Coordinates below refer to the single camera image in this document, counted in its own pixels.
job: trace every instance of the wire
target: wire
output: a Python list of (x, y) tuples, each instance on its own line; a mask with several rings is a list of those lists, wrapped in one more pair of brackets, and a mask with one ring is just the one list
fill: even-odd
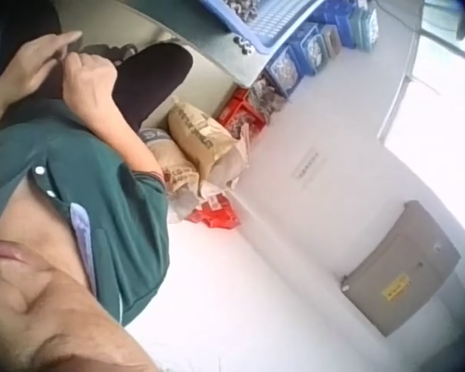
[(377, 6), (384, 12), (386, 13), (388, 16), (394, 18), (395, 20), (397, 20), (398, 22), (400, 22), (404, 27), (406, 27), (407, 29), (409, 29), (410, 31), (412, 31), (413, 33), (417, 32), (418, 30), (415, 29), (415, 27), (412, 27), (410, 26), (409, 24), (407, 24), (407, 22), (405, 22), (403, 19), (401, 19), (400, 17), (398, 17), (397, 15), (395, 15), (393, 12), (387, 10), (384, 6), (382, 6), (382, 4), (379, 2), (379, 0), (374, 0), (375, 3), (377, 4)]
[[(403, 19), (401, 19), (400, 17), (398, 17), (397, 15), (395, 15), (393, 12), (387, 10), (380, 2), (379, 0), (374, 0), (375, 3), (377, 4), (377, 6), (379, 8), (381, 8), (381, 10), (388, 14), (389, 16), (391, 16), (392, 18), (396, 19), (398, 22), (400, 22), (403, 26), (405, 26), (407, 29), (411, 30), (412, 32), (417, 32), (419, 31), (419, 29), (415, 29), (414, 27), (410, 26), (409, 24), (407, 24), (407, 22), (405, 22)], [(433, 27), (436, 27), (437, 29), (441, 29), (443, 31), (447, 31), (447, 32), (450, 32), (450, 33), (455, 33), (456, 32), (456, 29), (449, 29), (447, 27), (443, 27), (443, 26), (440, 26), (434, 22), (431, 22), (429, 20), (427, 20), (426, 18), (422, 18), (423, 22), (425, 23), (428, 23), (430, 26), (433, 26)]]

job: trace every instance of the yellow sticker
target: yellow sticker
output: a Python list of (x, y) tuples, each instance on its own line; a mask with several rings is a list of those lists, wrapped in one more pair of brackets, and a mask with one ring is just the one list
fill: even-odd
[(407, 274), (402, 274), (383, 290), (382, 295), (389, 302), (393, 302), (405, 293), (410, 283), (410, 277)]

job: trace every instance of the hand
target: hand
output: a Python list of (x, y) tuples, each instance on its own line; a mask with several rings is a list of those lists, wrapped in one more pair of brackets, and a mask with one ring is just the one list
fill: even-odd
[(103, 57), (70, 53), (64, 60), (64, 101), (94, 133), (105, 124), (101, 116), (117, 110), (116, 79), (117, 70)]
[(5, 107), (31, 95), (78, 40), (81, 31), (45, 35), (22, 45), (0, 76), (0, 101)]

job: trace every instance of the burlap sack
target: burlap sack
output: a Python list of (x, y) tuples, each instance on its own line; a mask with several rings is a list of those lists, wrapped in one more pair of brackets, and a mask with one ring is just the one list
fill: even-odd
[(236, 148), (239, 141), (209, 115), (177, 103), (168, 122), (173, 139), (198, 168), (202, 198), (222, 193), (246, 169), (247, 161)]

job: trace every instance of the white wall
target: white wall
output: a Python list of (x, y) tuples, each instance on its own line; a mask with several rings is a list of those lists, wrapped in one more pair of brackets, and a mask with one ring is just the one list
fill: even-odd
[[(400, 9), (407, 10), (394, 12), (408, 16), (412, 24), (418, 3), (400, 2)], [(316, 312), (381, 370), (412, 370), (462, 332), (457, 315), (465, 314), (465, 295), (453, 301), (456, 292), (442, 290), (385, 339), (338, 285), (382, 240), (403, 204), (417, 199), (460, 251), (456, 272), (465, 287), (465, 230), (377, 141), (412, 41), (409, 29), (383, 12), (379, 15), (377, 50), (371, 55), (344, 50), (326, 71), (302, 82), (253, 148), (251, 167), (236, 197), (247, 239)], [(295, 169), (311, 148), (321, 153), (322, 161), (314, 174), (296, 180)]]
[(369, 372), (324, 319), (299, 301), (238, 233), (170, 227), (171, 265), (128, 330), (179, 372)]

